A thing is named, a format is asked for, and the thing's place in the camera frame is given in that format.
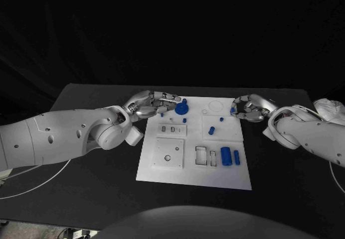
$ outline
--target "floor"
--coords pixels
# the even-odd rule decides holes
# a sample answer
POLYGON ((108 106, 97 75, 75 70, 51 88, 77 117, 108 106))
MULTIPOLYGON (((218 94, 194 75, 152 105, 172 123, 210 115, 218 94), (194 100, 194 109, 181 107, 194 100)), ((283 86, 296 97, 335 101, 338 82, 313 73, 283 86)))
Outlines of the floor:
POLYGON ((10 222, 0 229, 0 239, 57 239, 64 229, 54 226, 10 222))

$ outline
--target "robotic hand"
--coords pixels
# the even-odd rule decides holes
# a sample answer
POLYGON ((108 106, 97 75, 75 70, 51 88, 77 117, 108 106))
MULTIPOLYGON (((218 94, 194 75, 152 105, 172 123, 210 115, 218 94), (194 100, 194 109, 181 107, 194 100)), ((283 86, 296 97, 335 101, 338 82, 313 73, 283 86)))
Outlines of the robotic hand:
POLYGON ((143 91, 123 107, 46 112, 0 126, 0 171, 67 161, 124 140, 136 146, 145 135, 133 122, 173 110, 173 101, 181 97, 143 91))
POLYGON ((267 117, 263 133, 272 140, 290 149, 302 145, 312 154, 345 167, 345 126, 328 122, 308 108, 299 105, 280 108, 272 100, 251 94, 234 100, 231 115, 250 122, 260 122, 267 117), (247 113, 237 112, 240 102, 247 102, 247 113))

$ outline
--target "white cloth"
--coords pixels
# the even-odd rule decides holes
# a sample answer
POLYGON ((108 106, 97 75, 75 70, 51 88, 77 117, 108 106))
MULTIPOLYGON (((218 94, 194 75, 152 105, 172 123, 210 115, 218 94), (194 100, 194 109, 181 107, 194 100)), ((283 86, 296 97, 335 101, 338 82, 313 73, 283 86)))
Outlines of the white cloth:
POLYGON ((315 101, 315 108, 326 121, 345 125, 345 106, 339 101, 319 99, 315 101))

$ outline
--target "black curtain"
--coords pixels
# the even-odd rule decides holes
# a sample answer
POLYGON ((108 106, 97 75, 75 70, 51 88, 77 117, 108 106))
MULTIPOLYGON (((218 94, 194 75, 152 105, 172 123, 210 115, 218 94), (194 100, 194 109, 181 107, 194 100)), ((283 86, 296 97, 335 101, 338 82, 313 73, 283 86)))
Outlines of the black curtain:
POLYGON ((0 98, 32 114, 70 83, 299 88, 342 101, 344 15, 341 1, 5 0, 0 98))

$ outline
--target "small blue piece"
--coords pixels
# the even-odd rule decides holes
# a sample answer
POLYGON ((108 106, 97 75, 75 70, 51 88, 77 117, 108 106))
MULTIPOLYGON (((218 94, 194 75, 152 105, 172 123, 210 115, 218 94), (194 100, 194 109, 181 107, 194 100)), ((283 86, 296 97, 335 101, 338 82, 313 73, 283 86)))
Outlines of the small blue piece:
POLYGON ((224 166, 233 165, 230 147, 221 148, 221 163, 224 166))
POLYGON ((208 132, 210 135, 214 134, 214 127, 210 128, 210 132, 208 132))
POLYGON ((175 112, 179 115, 185 115, 188 113, 188 105, 186 105, 186 99, 182 100, 182 103, 178 103, 176 108, 175 108, 175 112))
POLYGON ((240 155, 238 155, 238 151, 234 151, 234 155, 236 155, 236 165, 240 165, 240 155))

